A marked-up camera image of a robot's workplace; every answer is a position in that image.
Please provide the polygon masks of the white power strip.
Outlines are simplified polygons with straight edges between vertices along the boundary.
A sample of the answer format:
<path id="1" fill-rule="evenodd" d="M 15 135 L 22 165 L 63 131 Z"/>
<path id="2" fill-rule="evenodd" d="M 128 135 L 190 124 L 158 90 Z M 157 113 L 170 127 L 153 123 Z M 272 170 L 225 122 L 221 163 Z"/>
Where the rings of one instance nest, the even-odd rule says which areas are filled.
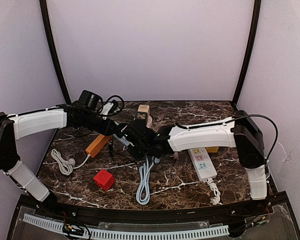
<path id="1" fill-rule="evenodd" d="M 217 171 L 205 147 L 191 148 L 187 151 L 195 168 L 198 179 L 201 182 L 216 178 Z"/>

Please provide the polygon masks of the light blue power strip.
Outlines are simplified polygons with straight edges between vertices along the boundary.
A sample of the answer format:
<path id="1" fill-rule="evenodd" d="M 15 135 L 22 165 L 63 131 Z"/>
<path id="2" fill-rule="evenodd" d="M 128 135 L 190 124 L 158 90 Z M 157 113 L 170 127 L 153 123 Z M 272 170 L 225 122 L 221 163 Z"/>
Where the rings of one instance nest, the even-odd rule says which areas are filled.
<path id="1" fill-rule="evenodd" d="M 131 144 L 131 142 L 126 140 L 126 138 L 124 136 L 118 137 L 116 134 L 114 134 L 113 137 L 125 146 L 129 146 Z"/>

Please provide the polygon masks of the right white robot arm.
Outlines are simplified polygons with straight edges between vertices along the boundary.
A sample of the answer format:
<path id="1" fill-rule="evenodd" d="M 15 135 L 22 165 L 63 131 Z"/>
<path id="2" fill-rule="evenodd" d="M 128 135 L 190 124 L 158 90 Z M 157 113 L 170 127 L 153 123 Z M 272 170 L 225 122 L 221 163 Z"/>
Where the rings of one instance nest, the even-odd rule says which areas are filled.
<path id="1" fill-rule="evenodd" d="M 192 125 L 166 125 L 154 131 L 145 119 L 136 118 L 122 131 L 129 142 L 128 151 L 136 159 L 144 156 L 160 158 L 163 155 L 190 149 L 210 147 L 236 148 L 239 162 L 245 168 L 252 200 L 266 199 L 268 195 L 264 136 L 253 121 L 256 114 L 238 110 L 232 117 Z"/>

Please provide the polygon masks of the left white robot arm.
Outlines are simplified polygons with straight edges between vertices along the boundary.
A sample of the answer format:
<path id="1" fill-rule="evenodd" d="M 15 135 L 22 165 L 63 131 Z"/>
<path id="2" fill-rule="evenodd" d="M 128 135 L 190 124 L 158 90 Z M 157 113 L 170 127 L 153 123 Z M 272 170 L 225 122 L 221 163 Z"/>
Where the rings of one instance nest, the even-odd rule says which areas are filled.
<path id="1" fill-rule="evenodd" d="M 118 123 L 99 114 L 96 104 L 75 101 L 28 113 L 7 115 L 0 112 L 0 171 L 19 184 L 40 203 L 55 203 L 56 195 L 21 161 L 16 141 L 62 128 L 87 128 L 104 136 L 116 133 Z"/>

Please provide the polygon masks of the yellow cube socket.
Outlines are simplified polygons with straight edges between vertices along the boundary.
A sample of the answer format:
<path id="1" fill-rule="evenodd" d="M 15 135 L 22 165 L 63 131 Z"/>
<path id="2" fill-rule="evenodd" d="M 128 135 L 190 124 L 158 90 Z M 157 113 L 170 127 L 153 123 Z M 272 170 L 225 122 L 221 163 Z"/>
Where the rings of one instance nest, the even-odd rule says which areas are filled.
<path id="1" fill-rule="evenodd" d="M 206 151 L 208 153 L 217 153 L 219 150 L 219 147 L 218 146 L 215 146 L 215 147 L 206 147 Z"/>

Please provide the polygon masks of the red cube socket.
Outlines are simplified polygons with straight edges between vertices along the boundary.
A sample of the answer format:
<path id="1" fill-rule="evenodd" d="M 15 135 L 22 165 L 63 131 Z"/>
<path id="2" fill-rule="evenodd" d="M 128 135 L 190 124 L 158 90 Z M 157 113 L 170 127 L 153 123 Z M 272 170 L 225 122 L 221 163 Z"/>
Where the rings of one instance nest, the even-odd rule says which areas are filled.
<path id="1" fill-rule="evenodd" d="M 115 183 L 115 178 L 114 176 L 104 170 L 101 169 L 93 178 L 95 184 L 100 187 L 101 189 L 103 189 L 104 191 L 108 191 Z"/>

